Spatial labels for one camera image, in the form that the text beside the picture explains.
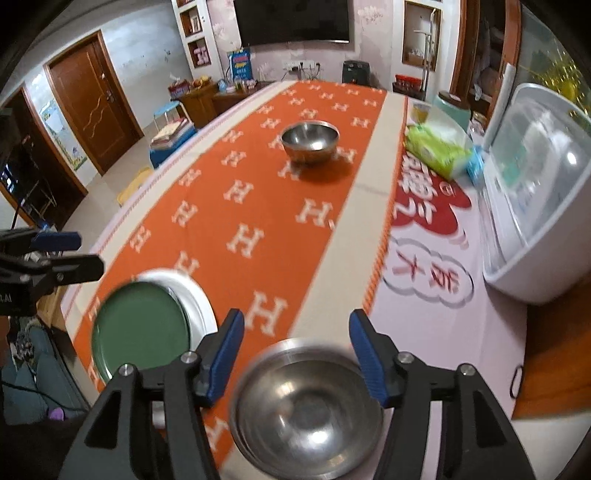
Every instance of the orange table runner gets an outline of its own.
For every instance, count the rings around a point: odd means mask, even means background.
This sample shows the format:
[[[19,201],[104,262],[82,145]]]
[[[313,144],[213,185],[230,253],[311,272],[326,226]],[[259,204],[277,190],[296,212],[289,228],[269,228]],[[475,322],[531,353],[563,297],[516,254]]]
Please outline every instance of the orange table runner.
[[[227,430],[232,388],[258,352],[287,338],[385,94],[354,85],[298,82],[235,125],[138,225],[83,316],[74,346],[85,368],[96,374],[90,338],[100,303],[145,270],[168,267],[191,275],[206,292],[218,321],[232,307],[245,313],[245,339],[228,390],[205,418],[218,465],[233,445]],[[339,129],[337,155],[321,167],[292,170],[279,134],[306,119]]]

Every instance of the stool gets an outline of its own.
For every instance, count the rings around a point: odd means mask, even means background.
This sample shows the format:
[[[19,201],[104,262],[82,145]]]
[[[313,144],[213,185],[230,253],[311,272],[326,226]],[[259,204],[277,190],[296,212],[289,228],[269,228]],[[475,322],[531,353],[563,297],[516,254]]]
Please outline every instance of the stool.
[[[154,112],[154,125],[156,127],[157,132],[160,132],[161,128],[165,127],[170,122],[176,120],[174,114],[176,114],[176,116],[178,117],[177,107],[180,107],[184,112],[185,118],[188,121],[191,121],[191,119],[189,118],[189,114],[187,113],[187,109],[184,107],[184,105],[178,100],[172,100],[171,102],[167,103],[166,105],[162,106]],[[158,125],[158,118],[161,116],[163,116],[166,120],[166,123],[163,126]]]

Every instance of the wall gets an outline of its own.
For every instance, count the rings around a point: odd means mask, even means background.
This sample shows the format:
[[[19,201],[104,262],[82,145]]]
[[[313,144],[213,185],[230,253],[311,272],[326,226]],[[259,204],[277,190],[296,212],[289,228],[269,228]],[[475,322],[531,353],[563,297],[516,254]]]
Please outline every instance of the wall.
[[[460,0],[418,0],[443,10],[437,72],[431,76],[431,90],[448,89],[456,60],[460,24]],[[233,0],[209,0],[209,15],[222,66],[228,68],[227,51],[241,46]],[[262,71],[268,80],[280,80],[285,61],[306,59],[320,62],[320,78],[339,82],[343,61],[364,60],[371,65],[376,85],[392,89],[396,73],[421,76],[416,67],[403,66],[402,31],[404,28],[404,0],[350,0],[354,19],[353,40],[350,44],[322,42],[293,42],[282,45],[254,47],[252,65],[255,75]]]
[[[4,195],[0,194],[0,230],[9,230],[12,226],[12,219],[14,218],[14,208],[10,205],[9,201],[4,198]],[[25,220],[19,215],[17,218],[17,224],[15,228],[27,226]]]
[[[227,51],[241,45],[232,0],[209,0],[209,15],[224,71],[228,67]],[[349,44],[325,42],[292,42],[252,48],[255,76],[262,72],[268,80],[280,80],[285,71],[282,64],[290,60],[320,62],[320,78],[339,82],[345,60],[364,60],[371,65],[377,84],[388,87],[392,57],[392,0],[351,0],[354,14],[354,37]]]
[[[74,0],[35,39],[0,94],[0,103],[24,82],[41,115],[55,102],[43,65],[98,29],[132,112],[142,128],[149,126],[153,112],[170,100],[169,75],[190,78],[173,8],[166,0]],[[55,132],[47,124],[46,128],[86,186],[97,171],[90,161],[79,161],[87,155],[59,107],[56,117],[64,129]]]

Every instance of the black clamp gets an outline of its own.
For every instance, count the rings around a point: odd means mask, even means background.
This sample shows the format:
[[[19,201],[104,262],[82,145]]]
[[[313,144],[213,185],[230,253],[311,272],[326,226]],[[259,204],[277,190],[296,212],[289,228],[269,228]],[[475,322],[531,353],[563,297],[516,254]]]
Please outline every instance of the black clamp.
[[[100,279],[105,267],[98,255],[50,255],[37,262],[22,258],[33,251],[77,250],[81,243],[74,232],[33,228],[0,232],[0,315],[35,315],[39,299],[54,288]]]
[[[168,365],[115,372],[84,421],[60,480],[219,480],[200,409],[223,395],[244,336],[232,309],[217,333]],[[151,402],[164,401],[166,438],[152,426]]]
[[[349,335],[370,395],[394,408],[374,480],[421,478],[432,401],[443,404],[437,480],[535,480],[511,422],[473,365],[446,370],[399,352],[363,310],[351,314]]]

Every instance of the wall shelf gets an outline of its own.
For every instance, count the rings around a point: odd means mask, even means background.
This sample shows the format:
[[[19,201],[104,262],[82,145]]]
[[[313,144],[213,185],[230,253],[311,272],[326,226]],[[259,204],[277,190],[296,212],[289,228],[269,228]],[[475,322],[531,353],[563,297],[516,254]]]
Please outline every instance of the wall shelf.
[[[193,67],[206,67],[212,64],[212,58],[207,49],[207,42],[205,38],[192,41],[188,45],[189,52],[191,53],[191,59],[193,61]]]
[[[191,7],[188,10],[180,12],[180,19],[185,37],[191,37],[203,32],[203,26],[201,25],[199,10],[197,7]]]
[[[191,76],[224,77],[206,0],[171,0]]]
[[[429,32],[431,28],[431,12],[435,10],[434,35],[431,38],[431,71],[437,66],[439,54],[439,32],[441,30],[441,10],[430,5],[419,4],[411,1],[404,2],[404,39],[402,41],[402,63],[413,67],[423,68],[423,56],[425,55],[425,35],[418,31]]]
[[[177,1],[178,13],[189,10],[197,5],[197,0],[190,0],[188,2]]]

